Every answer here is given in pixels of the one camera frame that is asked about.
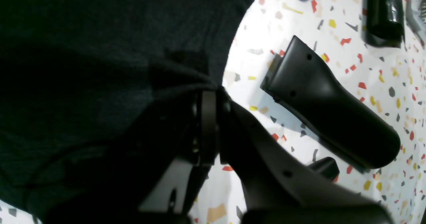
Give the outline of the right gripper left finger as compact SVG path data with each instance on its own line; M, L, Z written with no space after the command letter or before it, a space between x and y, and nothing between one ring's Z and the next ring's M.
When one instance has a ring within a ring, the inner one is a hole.
M138 206L139 212L188 214L219 154L217 114L215 91L196 95L178 151Z

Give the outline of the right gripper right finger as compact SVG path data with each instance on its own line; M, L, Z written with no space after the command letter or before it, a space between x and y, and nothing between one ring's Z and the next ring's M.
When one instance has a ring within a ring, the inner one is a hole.
M224 88L218 89L221 162L241 180L243 224L392 224L389 213L300 163Z

